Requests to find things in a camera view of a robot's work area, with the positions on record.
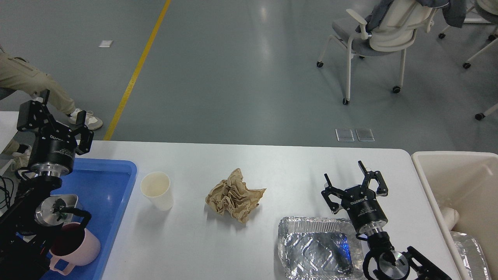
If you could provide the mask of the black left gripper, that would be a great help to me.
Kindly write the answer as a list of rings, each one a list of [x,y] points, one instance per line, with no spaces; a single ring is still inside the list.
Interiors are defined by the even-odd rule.
[[[85,124],[87,112],[76,115],[74,129],[69,126],[51,127],[51,113],[47,103],[49,90],[39,97],[22,103],[19,108],[17,130],[35,133],[35,142],[30,155],[30,171],[39,175],[52,173],[62,177],[73,171],[75,154],[87,154],[92,145],[94,132]]]

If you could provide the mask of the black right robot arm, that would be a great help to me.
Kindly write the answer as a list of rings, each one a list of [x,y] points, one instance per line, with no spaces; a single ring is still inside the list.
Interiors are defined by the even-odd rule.
[[[366,241],[369,251],[363,259],[362,270],[368,280],[405,280],[411,271],[418,280],[448,280],[436,264],[409,246],[405,252],[395,250],[389,234],[384,231],[388,218],[377,197],[388,195],[388,186],[380,171],[368,170],[358,162],[363,172],[359,185],[341,190],[334,187],[327,174],[321,195],[333,214],[345,209],[356,232],[356,238]]]

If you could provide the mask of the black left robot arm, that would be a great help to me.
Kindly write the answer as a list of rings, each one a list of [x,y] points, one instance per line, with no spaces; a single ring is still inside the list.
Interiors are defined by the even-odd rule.
[[[57,122],[47,108],[50,91],[40,100],[20,106],[17,129],[35,134],[26,170],[32,178],[20,181],[14,203],[1,216],[1,279],[39,280],[49,270],[47,254],[62,225],[50,225],[36,216],[36,209],[73,172],[76,155],[87,154],[94,133],[85,124],[86,111],[77,113],[76,126]]]

